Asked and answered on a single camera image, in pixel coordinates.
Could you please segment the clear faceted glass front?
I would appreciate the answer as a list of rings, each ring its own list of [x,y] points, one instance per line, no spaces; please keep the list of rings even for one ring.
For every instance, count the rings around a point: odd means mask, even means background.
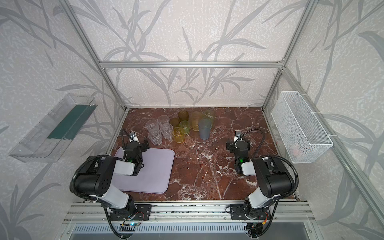
[[[157,129],[153,129],[153,130],[149,131],[148,138],[151,140],[151,142],[155,146],[159,146],[163,142],[162,133]]]

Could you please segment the lilac plastic tray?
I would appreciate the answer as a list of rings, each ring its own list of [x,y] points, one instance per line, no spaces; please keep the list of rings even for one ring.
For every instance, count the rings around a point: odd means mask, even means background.
[[[144,167],[136,176],[114,174],[112,184],[121,191],[163,194],[170,182],[175,152],[148,149],[143,153]]]

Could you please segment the yellow short glass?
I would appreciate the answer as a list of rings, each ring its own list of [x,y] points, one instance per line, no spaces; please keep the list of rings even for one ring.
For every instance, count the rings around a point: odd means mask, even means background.
[[[180,127],[173,128],[172,136],[173,136],[173,140],[178,144],[183,143],[185,140],[184,130],[183,128],[180,128]]]

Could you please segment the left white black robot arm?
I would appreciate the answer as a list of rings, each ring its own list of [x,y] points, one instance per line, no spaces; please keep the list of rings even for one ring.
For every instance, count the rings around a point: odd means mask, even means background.
[[[70,191],[79,198],[100,203],[112,232],[120,239],[127,240],[132,235],[119,233],[126,230],[122,224],[116,228],[111,217],[125,221],[148,221],[152,205],[136,206],[132,196],[122,192],[112,183],[114,175],[136,176],[143,164],[143,152],[150,148],[145,140],[142,144],[131,141],[123,146],[123,157],[110,155],[89,156],[75,171],[70,182]]]

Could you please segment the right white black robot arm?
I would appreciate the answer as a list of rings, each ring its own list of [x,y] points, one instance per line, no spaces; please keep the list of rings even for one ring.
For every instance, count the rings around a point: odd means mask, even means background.
[[[250,132],[262,134],[262,139],[250,155],[251,142],[245,136]],[[259,156],[258,152],[266,138],[262,129],[242,132],[236,130],[234,140],[226,143],[226,149],[235,157],[235,170],[241,176],[255,176],[257,188],[242,204],[230,204],[226,213],[233,221],[245,221],[246,235],[258,239],[271,227],[281,199],[295,193],[299,186],[299,174],[287,159],[277,155]]]

